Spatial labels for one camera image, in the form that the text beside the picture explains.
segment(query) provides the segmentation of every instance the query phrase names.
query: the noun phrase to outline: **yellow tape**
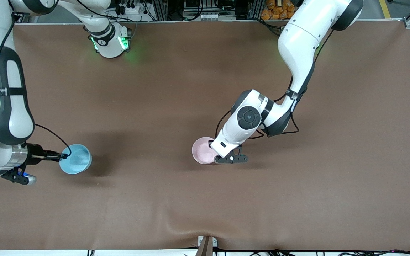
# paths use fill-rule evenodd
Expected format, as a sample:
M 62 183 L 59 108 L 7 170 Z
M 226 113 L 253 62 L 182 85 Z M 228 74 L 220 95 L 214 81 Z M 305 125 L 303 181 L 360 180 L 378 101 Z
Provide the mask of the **yellow tape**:
M 392 17 L 390 16 L 389 8 L 387 7 L 387 3 L 385 2 L 385 0 L 379 0 L 379 3 L 380 7 L 382 8 L 382 13 L 384 13 L 384 17 L 386 19 L 391 19 Z

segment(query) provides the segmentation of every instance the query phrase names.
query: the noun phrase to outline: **green light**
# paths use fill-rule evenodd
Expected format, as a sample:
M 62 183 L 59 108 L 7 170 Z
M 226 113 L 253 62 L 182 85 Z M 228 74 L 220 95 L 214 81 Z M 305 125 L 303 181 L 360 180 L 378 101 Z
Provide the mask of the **green light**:
M 127 49 L 127 39 L 126 38 L 121 38 L 121 37 L 118 37 L 118 40 L 119 40 L 119 42 L 120 42 L 120 44 L 121 44 L 121 47 L 124 49 L 124 50 L 126 50 Z
M 93 41 L 94 48 L 95 48 L 96 50 L 98 50 L 98 47 L 96 46 L 96 42 L 94 42 L 94 39 L 93 39 L 93 38 L 91 38 L 91 41 Z

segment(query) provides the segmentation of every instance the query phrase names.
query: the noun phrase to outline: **brown table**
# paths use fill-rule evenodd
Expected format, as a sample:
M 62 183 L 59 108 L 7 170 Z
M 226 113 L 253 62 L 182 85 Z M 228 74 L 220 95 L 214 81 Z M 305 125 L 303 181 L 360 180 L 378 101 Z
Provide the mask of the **brown table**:
M 82 26 L 16 26 L 31 111 L 94 162 L 0 178 L 0 249 L 410 250 L 410 30 L 358 22 L 328 41 L 299 104 L 300 133 L 247 141 L 247 164 L 200 165 L 238 95 L 274 99 L 290 72 L 258 23 L 140 25 L 104 59 Z M 36 129 L 29 140 L 64 146 Z

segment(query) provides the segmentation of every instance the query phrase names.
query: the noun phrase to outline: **table surface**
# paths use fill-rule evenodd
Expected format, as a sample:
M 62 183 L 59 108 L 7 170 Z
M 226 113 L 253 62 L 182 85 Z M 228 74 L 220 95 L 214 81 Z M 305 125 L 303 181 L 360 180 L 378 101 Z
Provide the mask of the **table surface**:
M 0 249 L 158 249 L 213 235 L 223 249 L 410 250 L 410 30 L 335 32 L 295 118 L 247 141 L 247 164 L 200 165 L 197 138 L 238 95 L 282 95 L 277 38 L 252 22 L 143 24 L 105 59 L 82 26 L 16 26 L 32 114 L 93 165 L 0 178 Z M 64 146 L 36 129 L 30 143 Z

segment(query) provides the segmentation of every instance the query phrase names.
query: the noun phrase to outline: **light blue cup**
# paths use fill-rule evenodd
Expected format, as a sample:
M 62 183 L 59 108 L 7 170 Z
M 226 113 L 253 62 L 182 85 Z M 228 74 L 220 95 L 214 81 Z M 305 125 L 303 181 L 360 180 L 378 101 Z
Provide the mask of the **light blue cup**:
M 67 174 L 77 174 L 90 167 L 93 157 L 90 151 L 81 144 L 70 145 L 72 154 L 66 159 L 60 160 L 61 169 Z M 63 154 L 69 154 L 69 149 L 65 148 Z

